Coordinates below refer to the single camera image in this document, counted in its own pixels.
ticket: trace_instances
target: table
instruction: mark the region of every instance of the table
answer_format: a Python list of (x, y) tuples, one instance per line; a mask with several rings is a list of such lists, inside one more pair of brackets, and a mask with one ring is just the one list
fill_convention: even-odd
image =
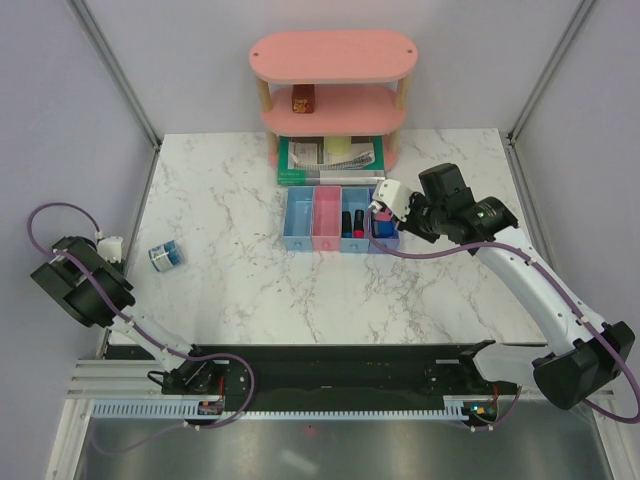
[[(276, 185), (265, 145), (258, 133), (165, 137), (132, 247), (134, 315), (198, 344), (544, 341), (506, 286), (467, 253), (436, 261), (288, 253), (286, 188)], [(476, 199), (501, 199), (525, 227), (495, 129), (408, 130), (389, 177), (419, 190), (418, 173), (445, 162), (460, 167)], [(452, 246), (401, 236), (409, 252)], [(147, 250), (172, 239), (186, 264), (158, 273)], [(118, 334), (110, 341), (128, 343)]]

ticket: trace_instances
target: green book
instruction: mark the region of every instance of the green book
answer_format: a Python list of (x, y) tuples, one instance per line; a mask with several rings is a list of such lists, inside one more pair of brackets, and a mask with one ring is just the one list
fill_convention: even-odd
[[(382, 137), (354, 137), (352, 139), (354, 147), (363, 145), (373, 145), (373, 161), (366, 166), (341, 168), (341, 165), (322, 164), (322, 144), (321, 137), (316, 138), (293, 138), (280, 137), (280, 154), (278, 157), (278, 185), (376, 185), (386, 178), (384, 170), (384, 147)], [(312, 156), (319, 159), (306, 164), (296, 163), (295, 156), (290, 155), (297, 145), (308, 145), (313, 150)], [(357, 165), (359, 162), (352, 161), (346, 165)]]

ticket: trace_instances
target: brown cube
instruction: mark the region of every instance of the brown cube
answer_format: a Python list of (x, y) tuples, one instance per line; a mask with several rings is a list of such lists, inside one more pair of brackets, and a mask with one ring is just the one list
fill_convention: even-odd
[(315, 85), (294, 85), (291, 92), (291, 108), (295, 113), (313, 113), (316, 104)]

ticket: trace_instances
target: white wall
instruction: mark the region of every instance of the white wall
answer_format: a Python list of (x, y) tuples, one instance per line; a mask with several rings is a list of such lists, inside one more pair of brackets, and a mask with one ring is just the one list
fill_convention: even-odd
[[(518, 151), (561, 276), (639, 341), (640, 3), (599, 2), (534, 111)], [(626, 413), (636, 407), (616, 381)], [(634, 427), (640, 446), (640, 427)]]
[(509, 130), (578, 0), (88, 0), (156, 129), (262, 130), (250, 47), (281, 30), (389, 28), (420, 60), (410, 128)]
[[(131, 232), (151, 148), (63, 0), (0, 2), (0, 476), (43, 478), (76, 359), (96, 330), (67, 316), (29, 278), (30, 210), (76, 202), (109, 233)], [(65, 211), (43, 212), (43, 244), (91, 235)]]

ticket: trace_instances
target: book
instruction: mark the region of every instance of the book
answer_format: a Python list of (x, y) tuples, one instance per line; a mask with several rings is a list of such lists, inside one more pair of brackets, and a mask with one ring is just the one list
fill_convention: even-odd
[(386, 178), (382, 137), (353, 137), (345, 155), (323, 145), (322, 137), (280, 137), (278, 185), (376, 185)]

